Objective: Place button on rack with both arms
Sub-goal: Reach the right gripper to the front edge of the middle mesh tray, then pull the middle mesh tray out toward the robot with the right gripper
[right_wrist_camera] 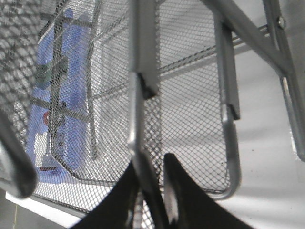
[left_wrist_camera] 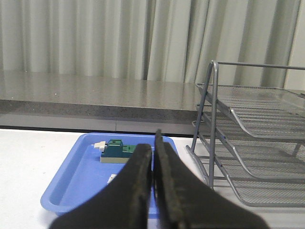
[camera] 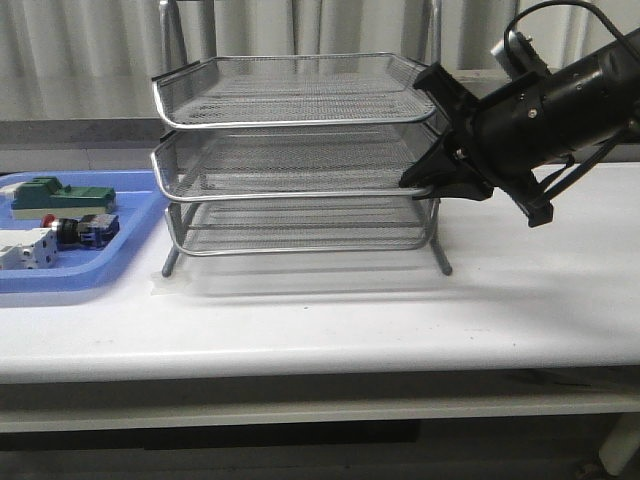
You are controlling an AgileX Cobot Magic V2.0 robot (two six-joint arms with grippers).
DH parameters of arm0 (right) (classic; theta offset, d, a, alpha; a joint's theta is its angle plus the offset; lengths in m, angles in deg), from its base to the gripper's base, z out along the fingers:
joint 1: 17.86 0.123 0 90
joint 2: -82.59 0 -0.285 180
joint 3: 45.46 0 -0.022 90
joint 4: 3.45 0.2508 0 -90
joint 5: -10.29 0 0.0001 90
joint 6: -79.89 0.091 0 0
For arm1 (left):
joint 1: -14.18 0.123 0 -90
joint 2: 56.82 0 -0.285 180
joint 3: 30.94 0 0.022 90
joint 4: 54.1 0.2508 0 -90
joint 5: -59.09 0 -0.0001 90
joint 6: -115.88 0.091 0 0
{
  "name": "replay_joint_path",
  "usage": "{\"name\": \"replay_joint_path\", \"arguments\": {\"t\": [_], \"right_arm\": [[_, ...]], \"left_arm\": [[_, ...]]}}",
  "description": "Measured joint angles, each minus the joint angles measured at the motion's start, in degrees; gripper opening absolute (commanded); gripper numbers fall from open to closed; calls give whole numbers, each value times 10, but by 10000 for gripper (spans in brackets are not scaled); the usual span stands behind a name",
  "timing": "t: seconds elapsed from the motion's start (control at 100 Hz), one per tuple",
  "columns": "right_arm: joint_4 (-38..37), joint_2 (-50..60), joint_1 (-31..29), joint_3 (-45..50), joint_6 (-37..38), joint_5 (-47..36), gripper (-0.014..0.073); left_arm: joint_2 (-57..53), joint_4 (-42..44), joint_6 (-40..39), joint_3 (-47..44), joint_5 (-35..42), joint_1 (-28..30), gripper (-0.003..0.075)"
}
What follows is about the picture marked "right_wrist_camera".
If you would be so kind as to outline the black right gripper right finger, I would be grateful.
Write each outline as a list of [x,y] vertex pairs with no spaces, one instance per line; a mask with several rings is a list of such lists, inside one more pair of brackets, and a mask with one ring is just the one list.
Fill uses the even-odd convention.
[[163,159],[164,205],[172,229],[251,229],[209,197],[184,170],[177,157]]

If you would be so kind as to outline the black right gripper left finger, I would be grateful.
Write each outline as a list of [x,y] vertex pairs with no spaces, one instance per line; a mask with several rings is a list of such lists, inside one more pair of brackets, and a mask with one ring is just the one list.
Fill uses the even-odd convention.
[[72,226],[73,229],[131,229],[140,185],[133,164],[104,200],[89,214]]

